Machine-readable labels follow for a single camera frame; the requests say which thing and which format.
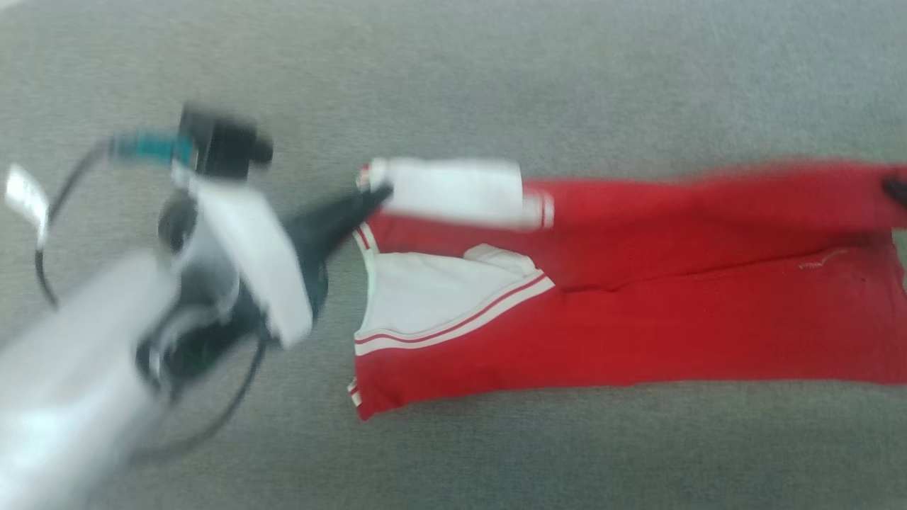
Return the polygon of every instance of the white stripe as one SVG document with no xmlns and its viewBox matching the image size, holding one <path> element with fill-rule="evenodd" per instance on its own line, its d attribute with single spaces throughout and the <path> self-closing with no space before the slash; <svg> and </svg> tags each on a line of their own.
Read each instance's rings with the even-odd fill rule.
<svg viewBox="0 0 907 510">
<path fill-rule="evenodd" d="M 379 338 L 375 338 L 373 340 L 368 340 L 365 343 L 356 344 L 356 355 L 364 356 L 368 353 L 375 352 L 377 350 L 381 350 L 381 349 L 385 349 L 385 348 L 407 348 L 407 349 L 425 348 L 425 347 L 440 344 L 440 343 L 450 340 L 452 338 L 461 337 L 462 335 L 465 335 L 466 333 L 469 333 L 471 331 L 475 331 L 478 328 L 481 328 L 482 326 L 484 326 L 485 324 L 488 324 L 492 320 L 495 320 L 501 314 L 503 314 L 505 311 L 515 307 L 516 305 L 519 305 L 520 303 L 524 302 L 525 300 L 534 298 L 534 297 L 544 293 L 545 291 L 552 289 L 553 287 L 554 287 L 554 282 L 551 281 L 551 279 L 549 279 L 549 278 L 544 278 L 542 280 L 539 280 L 537 283 L 533 284 L 532 286 L 527 287 L 526 289 L 520 290 L 519 292 L 515 292 L 511 296 L 508 296 L 507 298 L 503 299 L 501 302 L 495 304 L 493 307 L 491 307 L 490 309 L 485 311 L 479 317 L 476 317 L 475 319 L 472 319 L 472 320 L 466 322 L 461 327 L 454 329 L 452 331 L 449 331 L 447 333 L 444 333 L 443 335 L 438 335 L 437 337 L 428 338 L 426 340 L 418 341 L 418 342 L 403 342 L 403 341 L 400 341 L 400 340 L 397 340 L 394 338 L 379 337 Z"/>
<path fill-rule="evenodd" d="M 359 330 L 364 328 L 369 322 L 369 318 L 372 317 L 372 303 L 375 302 L 375 292 L 377 290 L 377 270 L 375 269 L 375 256 L 378 255 L 377 244 L 375 244 L 375 236 L 372 235 L 372 230 L 368 228 L 368 225 L 363 223 L 359 226 L 359 229 L 362 231 L 363 236 L 366 239 L 371 239 L 369 241 L 371 249 L 366 250 L 366 245 L 362 242 L 362 238 L 359 236 L 359 233 L 356 232 L 353 234 L 353 239 L 356 240 L 356 245 L 359 246 L 359 251 L 362 252 L 362 261 L 366 265 L 366 278 L 368 279 L 368 288 L 366 290 L 366 312 L 362 314 L 362 324 L 359 325 Z"/>
<path fill-rule="evenodd" d="M 378 241 L 375 240 L 375 234 L 372 233 L 371 227 L 369 227 L 367 223 L 363 223 L 359 226 L 359 229 L 361 229 L 363 235 L 366 236 L 366 241 L 368 241 L 368 248 L 370 250 L 373 250 L 375 253 L 378 253 Z"/>
<path fill-rule="evenodd" d="M 521 280 L 517 280 L 514 283 L 508 285 L 507 287 L 504 287 L 503 289 L 498 290 L 497 292 L 492 294 L 491 297 L 483 299 L 483 301 L 481 303 L 472 307 L 469 311 L 459 315 L 458 317 L 454 317 L 453 319 L 446 320 L 444 322 L 444 324 L 442 324 L 440 326 L 437 326 L 437 327 L 434 327 L 431 329 L 425 329 L 425 330 L 419 331 L 418 333 L 401 333 L 399 331 L 394 331 L 392 329 L 383 329 L 383 328 L 370 329 L 368 331 L 363 331 L 362 328 L 360 328 L 356 333 L 353 334 L 353 338 L 356 340 L 362 340 L 364 338 L 373 337 L 374 335 L 378 335 L 378 334 L 382 334 L 382 333 L 384 333 L 385 335 L 390 335 L 392 337 L 402 338 L 404 340 L 418 340 L 420 338 L 429 337 L 435 333 L 440 333 L 441 331 L 444 331 L 445 329 L 450 328 L 452 324 L 459 324 L 461 322 L 465 322 L 466 320 L 471 319 L 472 317 L 475 317 L 475 314 L 478 310 L 484 309 L 488 305 L 490 305 L 490 304 L 494 303 L 496 300 L 500 299 L 501 296 L 505 296 L 505 295 L 507 295 L 507 293 L 512 292 L 515 289 L 519 289 L 520 287 L 528 284 L 529 282 L 538 279 L 540 276 L 544 276 L 544 274 L 545 273 L 543 273 L 541 270 L 535 270 L 532 273 L 530 273 L 529 276 L 523 277 Z"/>
<path fill-rule="evenodd" d="M 554 198 L 549 193 L 544 193 L 542 207 L 545 210 L 545 223 L 542 227 L 550 229 L 554 226 Z"/>
</svg>

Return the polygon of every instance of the gray carpet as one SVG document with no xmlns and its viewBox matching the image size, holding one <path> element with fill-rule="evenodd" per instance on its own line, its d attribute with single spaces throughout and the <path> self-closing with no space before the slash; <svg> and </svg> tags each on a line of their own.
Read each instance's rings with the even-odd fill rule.
<svg viewBox="0 0 907 510">
<path fill-rule="evenodd" d="M 0 166 L 53 190 L 93 141 L 186 99 L 276 140 L 282 211 L 376 155 L 502 156 L 652 179 L 790 154 L 907 159 L 903 0 L 30 0 L 0 12 Z M 55 231 L 63 289 L 153 242 L 166 176 L 107 169 Z M 0 214 L 0 323 L 44 310 Z M 305 345 L 210 444 L 124 470 L 96 510 L 904 508 L 907 392 L 837 383 L 501 393 L 362 424 L 346 395 L 365 273 L 347 247 Z M 206 422 L 248 352 L 153 440 Z"/>
</svg>

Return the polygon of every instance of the black cable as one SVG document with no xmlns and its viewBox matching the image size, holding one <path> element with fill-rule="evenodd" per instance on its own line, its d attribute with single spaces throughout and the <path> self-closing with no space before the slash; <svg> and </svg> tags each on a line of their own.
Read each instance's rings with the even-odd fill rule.
<svg viewBox="0 0 907 510">
<path fill-rule="evenodd" d="M 73 191 L 75 184 L 91 169 L 95 164 L 104 159 L 107 154 L 110 152 L 113 147 L 113 140 L 100 142 L 95 145 L 88 153 L 86 153 L 79 162 L 75 164 L 73 169 L 69 172 L 69 175 L 66 176 L 66 181 L 63 183 L 63 187 L 60 190 L 60 193 L 57 194 L 54 201 L 50 203 L 50 206 L 47 210 L 47 224 L 46 229 L 50 230 L 51 225 L 56 220 L 57 216 L 60 213 L 60 210 L 63 208 L 63 205 L 66 203 L 66 200 L 69 198 L 70 193 Z M 34 275 L 38 279 L 38 285 L 41 287 L 41 291 L 44 293 L 44 297 L 47 298 L 47 302 L 51 304 L 53 308 L 57 308 L 57 297 L 54 293 L 54 289 L 51 287 L 50 282 L 47 280 L 47 274 L 44 272 L 44 245 L 39 244 L 38 247 L 34 250 Z"/>
<path fill-rule="evenodd" d="M 239 409 L 239 405 L 242 404 L 243 399 L 252 387 L 252 382 L 258 374 L 258 369 L 261 368 L 261 363 L 265 359 L 265 352 L 268 347 L 266 338 L 267 337 L 265 336 L 259 336 L 255 356 L 252 358 L 252 363 L 249 366 L 249 372 L 246 374 L 246 378 L 242 381 L 242 386 L 239 387 L 233 400 L 230 401 L 229 406 L 220 413 L 220 416 L 217 419 L 194 436 L 187 437 L 160 448 L 136 452 L 130 459 L 131 464 L 133 466 L 146 466 L 148 464 L 173 460 L 176 457 L 189 453 L 191 450 L 201 446 L 203 443 L 216 436 L 223 426 L 233 417 L 237 409 Z"/>
</svg>

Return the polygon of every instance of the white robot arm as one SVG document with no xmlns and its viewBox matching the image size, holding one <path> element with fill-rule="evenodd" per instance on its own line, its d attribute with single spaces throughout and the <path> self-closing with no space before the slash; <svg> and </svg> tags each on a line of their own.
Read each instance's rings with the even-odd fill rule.
<svg viewBox="0 0 907 510">
<path fill-rule="evenodd" d="M 390 194 L 356 191 L 279 219 L 245 183 L 251 162 L 270 160 L 253 128 L 187 107 L 179 136 L 195 162 L 167 154 L 183 189 L 161 216 L 171 251 L 123 257 L 0 350 L 0 510 L 73 508 L 117 466 L 216 431 L 241 396 L 201 435 L 135 451 L 231 347 L 258 341 L 245 391 L 267 348 L 308 334 L 327 294 L 327 257 Z M 49 221 L 36 224 L 46 236 Z"/>
</svg>

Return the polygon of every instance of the sleeve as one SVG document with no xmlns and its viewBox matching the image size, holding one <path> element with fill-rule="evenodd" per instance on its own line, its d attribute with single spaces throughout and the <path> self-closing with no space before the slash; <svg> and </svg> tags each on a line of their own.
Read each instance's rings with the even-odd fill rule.
<svg viewBox="0 0 907 510">
<path fill-rule="evenodd" d="M 907 228 L 907 207 L 883 189 L 907 167 L 838 160 L 780 161 L 712 173 L 693 183 L 697 206 L 732 221 L 801 230 Z"/>
</svg>

